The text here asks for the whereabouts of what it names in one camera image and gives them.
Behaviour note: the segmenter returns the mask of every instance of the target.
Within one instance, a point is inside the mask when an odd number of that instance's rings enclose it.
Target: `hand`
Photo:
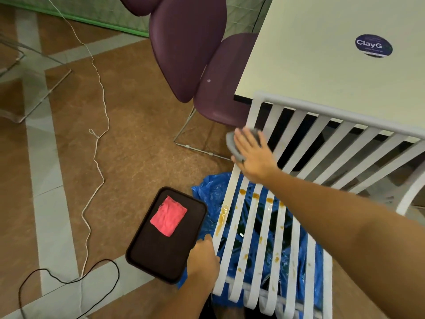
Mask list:
[[[273,154],[267,146],[263,132],[258,131],[260,145],[253,137],[248,128],[235,130],[235,144],[239,152],[246,158],[244,162],[239,162],[234,156],[232,161],[237,164],[242,173],[254,183],[264,183],[273,172],[279,171]]]
[[[187,259],[187,277],[197,277],[207,285],[208,290],[214,288],[220,271],[220,257],[215,256],[213,238],[210,234],[199,239],[189,253]]]

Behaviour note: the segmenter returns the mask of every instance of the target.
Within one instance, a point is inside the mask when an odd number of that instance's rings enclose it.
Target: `green wall trim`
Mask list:
[[[14,2],[5,1],[5,0],[1,0],[0,3],[11,5],[11,6],[17,7],[17,8],[22,8],[22,9],[25,9],[25,10],[41,12],[41,13],[50,14],[50,15],[53,15],[53,16],[62,17],[57,11],[51,11],[51,10],[47,10],[47,9],[37,8],[37,7],[33,7],[33,6],[30,6],[30,5],[26,5],[26,4],[18,4],[18,3],[14,3]],[[80,21],[80,22],[83,22],[83,23],[88,23],[90,25],[97,25],[97,26],[100,26],[100,27],[114,29],[114,30],[125,32],[125,33],[130,33],[130,34],[134,34],[134,35],[137,35],[137,36],[149,38],[149,33],[147,31],[138,31],[138,30],[134,30],[134,29],[130,29],[130,28],[119,27],[119,26],[116,26],[116,25],[111,25],[109,23],[104,23],[104,22],[94,21],[94,20],[90,20],[90,19],[80,18],[78,16],[73,16],[73,15],[69,15],[69,14],[63,14],[63,16],[66,19],[70,19],[70,20],[74,20],[74,21]]]

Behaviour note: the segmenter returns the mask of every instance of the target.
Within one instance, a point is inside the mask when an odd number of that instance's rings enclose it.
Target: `purple chair backrest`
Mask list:
[[[120,0],[135,16],[147,16],[156,9],[161,0]]]
[[[162,0],[152,12],[149,38],[177,99],[189,102],[224,36],[226,0]]]

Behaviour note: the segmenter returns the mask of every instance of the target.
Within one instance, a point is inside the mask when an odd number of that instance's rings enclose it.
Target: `black tray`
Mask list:
[[[187,208],[170,237],[151,224],[151,218],[167,196]],[[170,284],[177,283],[186,268],[189,252],[195,246],[206,214],[207,205],[203,202],[173,188],[162,187],[125,252],[125,259],[158,279]]]

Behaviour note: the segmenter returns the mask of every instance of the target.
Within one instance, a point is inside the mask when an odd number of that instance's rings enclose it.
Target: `pink cloth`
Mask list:
[[[186,212],[187,208],[167,196],[161,206],[159,206],[156,214],[151,218],[151,224],[162,234],[170,237]]]

